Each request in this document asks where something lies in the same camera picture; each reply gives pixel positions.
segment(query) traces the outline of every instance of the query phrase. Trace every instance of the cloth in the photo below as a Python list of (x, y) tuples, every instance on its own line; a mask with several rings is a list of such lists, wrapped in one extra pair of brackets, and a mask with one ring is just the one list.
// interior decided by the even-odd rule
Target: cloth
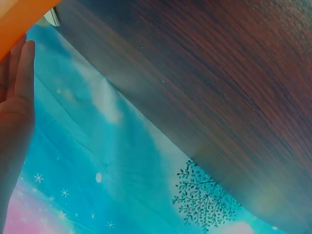
[(117, 92), (54, 28), (34, 26), (36, 129), (4, 234), (281, 234)]

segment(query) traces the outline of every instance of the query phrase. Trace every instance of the orange object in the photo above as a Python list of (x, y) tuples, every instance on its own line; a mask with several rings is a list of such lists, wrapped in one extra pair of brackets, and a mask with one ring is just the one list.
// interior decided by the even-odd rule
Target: orange object
[(0, 61), (19, 38), (60, 0), (0, 0)]

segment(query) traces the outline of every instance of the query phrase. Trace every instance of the wooden surface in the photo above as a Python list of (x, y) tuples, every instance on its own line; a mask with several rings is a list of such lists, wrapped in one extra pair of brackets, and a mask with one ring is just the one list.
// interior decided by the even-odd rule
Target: wooden surface
[(59, 31), (243, 206), (312, 233), (308, 0), (63, 0)]

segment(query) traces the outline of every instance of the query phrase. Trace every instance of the tree print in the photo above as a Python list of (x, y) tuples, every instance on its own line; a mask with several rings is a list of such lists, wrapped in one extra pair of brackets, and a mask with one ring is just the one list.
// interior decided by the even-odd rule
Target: tree print
[(179, 194), (172, 203), (179, 206), (186, 224), (193, 222), (207, 233), (210, 227), (235, 219), (241, 205), (195, 162), (188, 160), (186, 169), (180, 169), (177, 175), (181, 179), (176, 185)]

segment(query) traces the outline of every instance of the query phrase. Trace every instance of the white circle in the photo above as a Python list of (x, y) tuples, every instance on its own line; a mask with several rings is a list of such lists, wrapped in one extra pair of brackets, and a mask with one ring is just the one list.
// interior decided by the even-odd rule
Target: white circle
[(101, 181), (102, 181), (102, 174), (100, 172), (98, 172), (96, 175), (96, 181), (97, 181), (97, 183), (101, 183)]

